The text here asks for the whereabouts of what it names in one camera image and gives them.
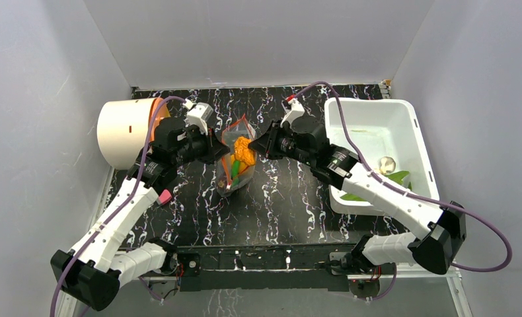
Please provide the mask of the yellow crinkled food piece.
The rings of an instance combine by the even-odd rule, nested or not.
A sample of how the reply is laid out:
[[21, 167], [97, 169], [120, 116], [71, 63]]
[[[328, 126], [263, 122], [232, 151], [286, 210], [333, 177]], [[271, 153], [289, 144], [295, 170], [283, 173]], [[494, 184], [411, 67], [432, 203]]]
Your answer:
[[234, 142], [234, 156], [236, 160], [245, 162], [247, 165], [256, 164], [256, 153], [248, 148], [251, 140], [247, 137], [240, 136]]

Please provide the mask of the garlic bulb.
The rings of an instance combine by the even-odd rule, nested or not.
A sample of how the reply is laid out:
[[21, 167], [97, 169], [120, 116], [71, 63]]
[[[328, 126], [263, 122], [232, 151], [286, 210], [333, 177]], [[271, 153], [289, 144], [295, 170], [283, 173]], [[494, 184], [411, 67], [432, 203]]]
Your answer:
[[396, 170], [396, 161], [392, 157], [381, 157], [379, 160], [378, 171], [382, 175], [392, 174]]

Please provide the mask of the dark red apple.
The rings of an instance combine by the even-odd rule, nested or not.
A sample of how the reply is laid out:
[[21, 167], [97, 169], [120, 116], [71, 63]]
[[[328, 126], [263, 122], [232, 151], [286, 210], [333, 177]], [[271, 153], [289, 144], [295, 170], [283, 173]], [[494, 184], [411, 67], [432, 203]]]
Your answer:
[[226, 191], [229, 189], [228, 181], [226, 178], [220, 178], [217, 181], [217, 189], [219, 191]]

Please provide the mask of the orange fruit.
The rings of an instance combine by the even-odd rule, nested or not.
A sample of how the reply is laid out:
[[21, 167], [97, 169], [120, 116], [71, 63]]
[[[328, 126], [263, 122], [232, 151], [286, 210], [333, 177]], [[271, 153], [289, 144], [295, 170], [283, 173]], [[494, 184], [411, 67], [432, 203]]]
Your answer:
[[247, 165], [245, 162], [234, 160], [231, 163], [231, 178], [239, 177], [251, 168], [254, 168], [254, 165]]

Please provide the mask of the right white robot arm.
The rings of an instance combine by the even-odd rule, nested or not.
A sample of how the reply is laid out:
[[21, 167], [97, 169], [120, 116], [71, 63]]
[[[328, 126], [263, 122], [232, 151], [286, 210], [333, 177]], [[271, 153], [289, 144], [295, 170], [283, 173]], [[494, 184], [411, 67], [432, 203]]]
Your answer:
[[465, 240], [465, 215], [458, 206], [440, 207], [411, 198], [409, 189], [382, 176], [372, 177], [362, 158], [332, 144], [325, 126], [313, 117], [272, 122], [248, 147], [267, 159], [289, 158], [307, 165], [320, 182], [364, 199], [407, 228], [403, 234], [363, 236], [349, 254], [330, 261], [335, 272], [371, 273], [382, 264], [408, 263], [443, 275]]

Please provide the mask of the green chili pepper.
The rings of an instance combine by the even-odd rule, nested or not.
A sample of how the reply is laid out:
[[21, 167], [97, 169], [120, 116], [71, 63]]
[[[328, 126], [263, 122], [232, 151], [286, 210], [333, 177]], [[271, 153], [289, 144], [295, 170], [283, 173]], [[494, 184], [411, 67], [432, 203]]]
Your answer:
[[241, 162], [239, 160], [234, 160], [231, 165], [231, 185], [239, 181], [240, 165]]

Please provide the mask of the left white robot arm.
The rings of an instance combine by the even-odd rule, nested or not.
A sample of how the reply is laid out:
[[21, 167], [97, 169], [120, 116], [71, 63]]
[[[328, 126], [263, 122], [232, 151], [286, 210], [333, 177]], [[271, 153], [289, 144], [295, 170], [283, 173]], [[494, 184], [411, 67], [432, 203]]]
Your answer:
[[178, 267], [177, 248], [160, 238], [125, 254], [117, 251], [150, 206], [170, 200], [167, 186], [179, 167], [195, 161], [214, 164], [229, 151], [206, 123], [186, 125], [182, 120], [165, 118], [149, 129], [135, 164], [110, 205], [69, 251], [57, 250], [52, 256], [57, 285], [50, 314], [56, 313], [61, 292], [101, 311], [130, 281], [150, 271], [172, 275]]

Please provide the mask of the clear zip top bag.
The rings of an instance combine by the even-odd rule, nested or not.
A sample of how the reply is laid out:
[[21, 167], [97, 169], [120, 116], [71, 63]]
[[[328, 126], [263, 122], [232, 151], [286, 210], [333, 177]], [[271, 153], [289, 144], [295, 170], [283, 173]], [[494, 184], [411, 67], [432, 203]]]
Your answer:
[[222, 143], [230, 148], [217, 163], [216, 188], [219, 195], [230, 196], [247, 185], [254, 176], [257, 154], [249, 149], [256, 131], [242, 116], [222, 131]]

